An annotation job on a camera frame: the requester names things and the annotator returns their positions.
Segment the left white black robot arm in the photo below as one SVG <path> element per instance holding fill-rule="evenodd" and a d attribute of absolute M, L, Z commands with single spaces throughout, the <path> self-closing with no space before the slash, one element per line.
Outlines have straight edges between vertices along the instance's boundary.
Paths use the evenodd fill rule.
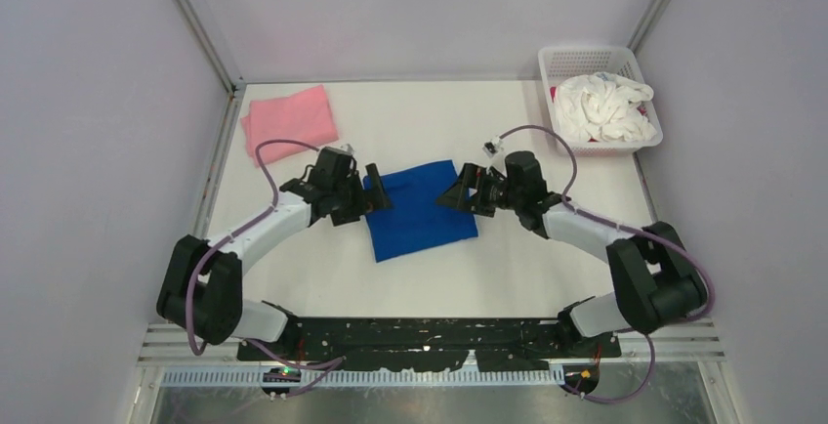
<path fill-rule="evenodd" d="M 271 174 L 265 178 L 272 198 L 260 213 L 211 237 L 188 234 L 174 246 L 156 311 L 185 330 L 198 356 L 237 338 L 262 342 L 278 360 L 291 358 L 300 335 L 288 326 L 289 313 L 245 298 L 244 277 L 278 244 L 321 219 L 342 226 L 393 206 L 376 164 L 358 171 L 349 148 L 318 149 L 301 177 L 281 185 Z"/>

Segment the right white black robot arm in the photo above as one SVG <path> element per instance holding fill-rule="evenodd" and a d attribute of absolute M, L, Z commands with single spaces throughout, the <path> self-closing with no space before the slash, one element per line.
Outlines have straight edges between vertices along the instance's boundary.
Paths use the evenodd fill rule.
<path fill-rule="evenodd" d="M 606 263 L 612 291 L 571 304 L 557 315 L 556 340 L 571 356 L 584 355 L 604 333 L 633 330 L 648 335 L 687 320 L 712 297 L 671 225 L 657 222 L 636 229 L 588 213 L 548 189 L 531 151 L 508 154 L 504 171 L 464 164 L 436 202 L 483 217 L 510 210 L 527 231 Z"/>

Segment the blue printed t shirt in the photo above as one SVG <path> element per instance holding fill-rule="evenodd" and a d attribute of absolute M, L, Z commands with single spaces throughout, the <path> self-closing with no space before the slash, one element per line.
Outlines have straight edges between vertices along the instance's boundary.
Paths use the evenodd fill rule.
<path fill-rule="evenodd" d="M 451 160 L 380 177 L 393 207 L 366 216 L 376 262 L 478 237 L 473 215 L 436 203 L 457 177 Z"/>

